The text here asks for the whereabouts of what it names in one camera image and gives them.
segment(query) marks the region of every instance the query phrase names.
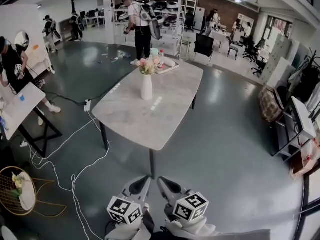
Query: round mirror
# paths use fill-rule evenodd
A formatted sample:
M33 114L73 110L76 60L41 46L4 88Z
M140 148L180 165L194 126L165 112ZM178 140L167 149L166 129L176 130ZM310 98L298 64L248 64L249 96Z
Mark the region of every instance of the round mirror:
M24 48L24 50L27 50L28 47L29 47L29 36L26 32L24 31L21 31L19 32L16 37L15 37L15 40L14 40L14 43L16 45L20 45Z

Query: brick wall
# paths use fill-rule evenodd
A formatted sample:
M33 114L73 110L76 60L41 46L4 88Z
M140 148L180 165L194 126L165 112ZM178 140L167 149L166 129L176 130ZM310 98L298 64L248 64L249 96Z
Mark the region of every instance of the brick wall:
M207 16L211 10L217 9L221 17L221 24L226 26L228 32L231 32L232 26L238 18L238 14L250 17L254 19L252 34L255 32L259 14L253 10L226 0L198 0L198 7L205 8L205 16Z

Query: gray floor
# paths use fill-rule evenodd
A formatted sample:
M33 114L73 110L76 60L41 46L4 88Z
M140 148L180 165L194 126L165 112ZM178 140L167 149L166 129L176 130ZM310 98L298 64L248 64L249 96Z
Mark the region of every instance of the gray floor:
M115 63L117 49L132 55L132 47L102 43L67 43L59 54L51 56L56 75L49 76L45 90L83 102L98 96L118 79L131 72L130 58ZM289 169L280 158L272 158L270 129L261 119L258 93L261 86L219 70L195 64L204 70L195 110L189 110L164 149L157 153L157 173L178 179L209 201L208 223L220 232L246 232L271 229L273 240L292 239L302 197L302 179L292 180ZM48 154L56 150L73 132L90 121L90 117L70 101L54 100L60 114L47 117L63 132L63 137L49 143ZM30 115L25 124L34 134L41 128ZM149 174L149 153L121 136L107 130L110 142L108 156L84 172L76 183L76 195L92 230L104 238L109 221L106 211L113 195L129 180ZM13 141L18 162L29 161L29 149ZM55 164L60 184L71 188L71 175L105 154L101 133L93 123L77 133L50 161ZM50 164L32 170L32 176L56 179ZM87 239L78 219L72 194L48 186L40 198L68 205L58 218L30 214L22 218L46 240ZM156 227L164 225L165 200L153 182L148 198ZM39 206L41 211L48 212ZM88 233L90 239L96 239Z

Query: white vase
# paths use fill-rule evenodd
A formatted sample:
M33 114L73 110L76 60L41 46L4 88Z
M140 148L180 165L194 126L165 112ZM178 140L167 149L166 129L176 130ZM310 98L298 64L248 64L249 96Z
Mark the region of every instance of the white vase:
M141 98L145 101L151 100L153 95L151 75L142 74Z

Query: column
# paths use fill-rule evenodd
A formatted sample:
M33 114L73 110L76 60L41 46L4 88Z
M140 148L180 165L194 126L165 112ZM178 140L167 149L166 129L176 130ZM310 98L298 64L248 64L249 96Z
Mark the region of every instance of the column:
M108 45L113 45L115 43L115 30L114 24L112 22L113 18L113 6L115 0L103 0L104 5L104 17L105 17L105 35L106 43Z

